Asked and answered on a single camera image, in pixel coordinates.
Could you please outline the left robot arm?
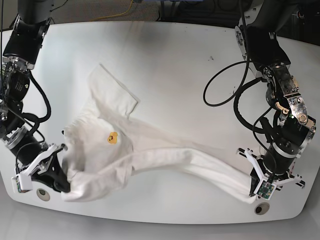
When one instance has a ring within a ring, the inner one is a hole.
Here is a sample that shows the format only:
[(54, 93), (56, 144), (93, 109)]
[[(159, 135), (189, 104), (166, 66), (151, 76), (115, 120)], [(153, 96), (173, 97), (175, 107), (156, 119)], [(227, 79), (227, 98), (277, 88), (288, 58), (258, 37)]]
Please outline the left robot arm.
[[(238, 46), (255, 79), (240, 88), (233, 110), (255, 137), (262, 134), (266, 138), (262, 155), (255, 156), (249, 149), (239, 153), (253, 165), (250, 196), (265, 200), (287, 183), (305, 186), (300, 175), (292, 174), (292, 166), (316, 133), (316, 120), (308, 115), (299, 85), (289, 71), (291, 62), (277, 40), (277, 31), (298, 4), (297, 0), (253, 0), (235, 27)], [(251, 124), (241, 116), (238, 105), (242, 93), (259, 82), (267, 85), (265, 98), (274, 117), (269, 121), (263, 114)]]

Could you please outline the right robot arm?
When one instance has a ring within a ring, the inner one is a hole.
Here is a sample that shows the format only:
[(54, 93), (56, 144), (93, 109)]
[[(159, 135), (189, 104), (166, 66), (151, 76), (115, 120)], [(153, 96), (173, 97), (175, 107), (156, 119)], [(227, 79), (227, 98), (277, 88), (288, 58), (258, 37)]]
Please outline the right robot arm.
[[(51, 23), (52, 0), (19, 0), (17, 16), (10, 26), (12, 33), (0, 54), (0, 139), (15, 156), (13, 187), (19, 193), (33, 189), (40, 182), (59, 193), (70, 192), (70, 183), (61, 168), (58, 153), (65, 144), (38, 141), (40, 124), (51, 117), (49, 100), (33, 77), (38, 54)], [(23, 112), (23, 99), (30, 84), (34, 84), (43, 98), (46, 114), (38, 117)]]

